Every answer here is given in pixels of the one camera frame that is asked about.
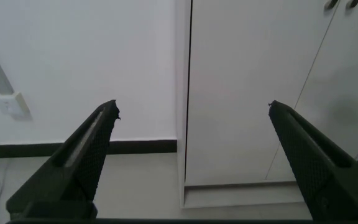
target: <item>gray floor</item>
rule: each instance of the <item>gray floor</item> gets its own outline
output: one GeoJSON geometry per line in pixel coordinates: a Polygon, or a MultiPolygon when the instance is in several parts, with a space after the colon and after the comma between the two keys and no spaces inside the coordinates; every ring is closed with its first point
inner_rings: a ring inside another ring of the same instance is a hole
{"type": "MultiPolygon", "coordinates": [[[[1,223],[9,220],[6,200],[47,157],[0,159],[4,179],[1,223]]],[[[179,207],[176,154],[107,156],[95,204],[101,218],[311,219],[303,203],[244,207],[179,207]]]]}

